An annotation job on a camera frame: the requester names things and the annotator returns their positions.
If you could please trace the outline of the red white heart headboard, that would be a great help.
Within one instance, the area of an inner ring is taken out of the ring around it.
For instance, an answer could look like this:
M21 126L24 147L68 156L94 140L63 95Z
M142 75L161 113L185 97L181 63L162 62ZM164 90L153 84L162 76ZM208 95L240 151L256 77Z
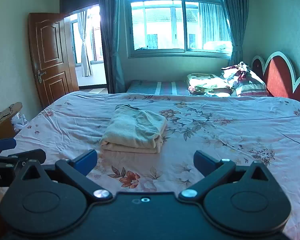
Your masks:
M276 51L266 61L256 55L252 59L251 67L266 83L270 96L300 102L300 77L296 76L291 61L284 53Z

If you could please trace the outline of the pink floral bed sheet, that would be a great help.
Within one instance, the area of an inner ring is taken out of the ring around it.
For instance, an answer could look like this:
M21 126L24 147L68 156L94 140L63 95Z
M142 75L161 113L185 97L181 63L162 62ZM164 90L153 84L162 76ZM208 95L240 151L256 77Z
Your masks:
M158 154L114 153L100 141L117 105L153 111L167 126ZM41 148L46 162L98 152L89 178L111 193L180 192L201 180L201 150L238 165L262 161L287 194L292 211L284 232L300 239L300 102L273 97L212 98L73 92L41 111L16 136L7 156Z

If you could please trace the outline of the wooden side table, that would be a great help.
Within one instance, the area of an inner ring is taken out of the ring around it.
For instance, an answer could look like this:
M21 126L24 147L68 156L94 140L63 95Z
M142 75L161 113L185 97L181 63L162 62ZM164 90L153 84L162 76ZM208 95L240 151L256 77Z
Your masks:
M21 102L16 102L0 112L0 139L13 138L16 135L12 118L21 111L22 107Z

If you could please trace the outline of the cream knit striped sweater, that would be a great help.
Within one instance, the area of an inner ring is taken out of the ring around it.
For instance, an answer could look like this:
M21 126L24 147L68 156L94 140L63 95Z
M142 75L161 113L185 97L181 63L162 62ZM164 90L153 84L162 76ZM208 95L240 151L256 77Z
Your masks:
M103 151L160 153L167 125L164 116L132 107L117 105L100 146Z

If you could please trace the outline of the colourful crumpled clothes pile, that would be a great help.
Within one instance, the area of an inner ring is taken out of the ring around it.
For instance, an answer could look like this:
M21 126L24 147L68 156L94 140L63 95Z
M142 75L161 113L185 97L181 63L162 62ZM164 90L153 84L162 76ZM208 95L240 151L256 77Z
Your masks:
M249 66L243 61L233 66L221 68L221 71L223 79L226 80L232 87L251 76Z

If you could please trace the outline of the striped mattress pad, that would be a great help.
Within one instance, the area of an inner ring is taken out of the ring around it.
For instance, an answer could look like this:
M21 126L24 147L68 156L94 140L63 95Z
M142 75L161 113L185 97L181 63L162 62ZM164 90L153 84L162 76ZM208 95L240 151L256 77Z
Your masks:
M155 82L134 80L127 89L127 93L141 93L150 95L190 95L185 81Z

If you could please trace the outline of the window with grey frame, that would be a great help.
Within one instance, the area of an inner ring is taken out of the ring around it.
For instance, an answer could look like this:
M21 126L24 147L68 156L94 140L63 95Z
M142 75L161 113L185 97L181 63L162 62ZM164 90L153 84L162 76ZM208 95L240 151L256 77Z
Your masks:
M125 0L125 10L133 56L232 54L223 0Z

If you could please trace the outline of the brown wooden door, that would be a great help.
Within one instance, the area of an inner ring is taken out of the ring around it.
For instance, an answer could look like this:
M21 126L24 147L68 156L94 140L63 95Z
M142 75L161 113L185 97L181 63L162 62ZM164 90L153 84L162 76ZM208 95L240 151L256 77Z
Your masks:
M36 88L43 108L78 91L72 51L70 18L65 14L32 12L28 16L30 55ZM39 84L37 70L46 72Z

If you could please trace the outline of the striped pillow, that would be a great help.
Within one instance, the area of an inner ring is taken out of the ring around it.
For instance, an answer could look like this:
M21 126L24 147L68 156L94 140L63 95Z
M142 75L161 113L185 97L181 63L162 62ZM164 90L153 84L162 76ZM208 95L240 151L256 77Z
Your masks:
M237 96L262 97L268 96L266 83L252 70L240 75L234 84Z

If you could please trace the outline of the white tied balcony curtain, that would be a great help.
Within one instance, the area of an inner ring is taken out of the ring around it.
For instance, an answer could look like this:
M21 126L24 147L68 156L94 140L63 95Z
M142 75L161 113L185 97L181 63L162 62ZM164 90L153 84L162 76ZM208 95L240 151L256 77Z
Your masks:
M82 76L89 77L93 75L93 71L91 68L91 64L89 61L88 51L87 51L87 19L88 19L88 12L81 11L77 14L77 22L78 22L78 31L82 41L82 48L81 48L81 68L82 68Z

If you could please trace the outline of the dark grey curtain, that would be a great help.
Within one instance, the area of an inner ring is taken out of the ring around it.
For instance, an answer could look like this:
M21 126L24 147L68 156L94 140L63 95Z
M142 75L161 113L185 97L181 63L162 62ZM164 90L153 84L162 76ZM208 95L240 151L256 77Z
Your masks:
M249 0L222 0L224 13L229 20L232 54L229 63L243 60L243 40L249 15Z

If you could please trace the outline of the dark curtain by door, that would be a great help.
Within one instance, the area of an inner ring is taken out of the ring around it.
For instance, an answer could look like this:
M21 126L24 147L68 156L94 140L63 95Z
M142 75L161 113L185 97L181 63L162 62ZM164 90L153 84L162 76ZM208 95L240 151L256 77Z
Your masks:
M109 93L126 91L119 56L120 0L99 0L104 67Z

